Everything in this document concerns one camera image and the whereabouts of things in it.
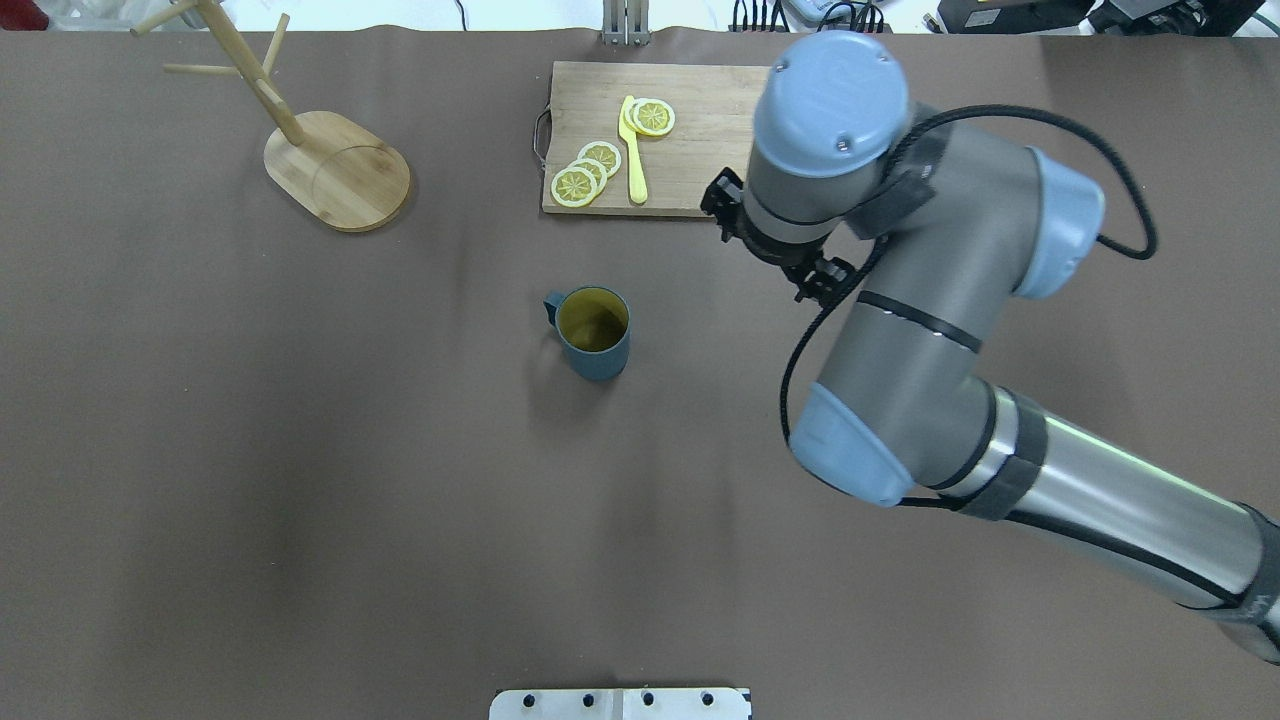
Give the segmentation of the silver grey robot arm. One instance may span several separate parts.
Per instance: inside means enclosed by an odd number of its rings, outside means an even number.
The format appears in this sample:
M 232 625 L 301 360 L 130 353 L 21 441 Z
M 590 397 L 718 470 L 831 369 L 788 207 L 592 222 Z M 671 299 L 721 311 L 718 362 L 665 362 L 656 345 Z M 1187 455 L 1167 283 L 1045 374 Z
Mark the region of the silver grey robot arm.
M 783 51 L 754 115 L 741 232 L 805 293 L 850 313 L 787 445 L 826 486 L 881 507 L 931 489 L 1124 573 L 1277 662 L 1277 523 L 980 379 L 1010 299 L 1060 290 L 1101 241 L 1105 196 L 1041 150 L 934 111 L 873 38 Z

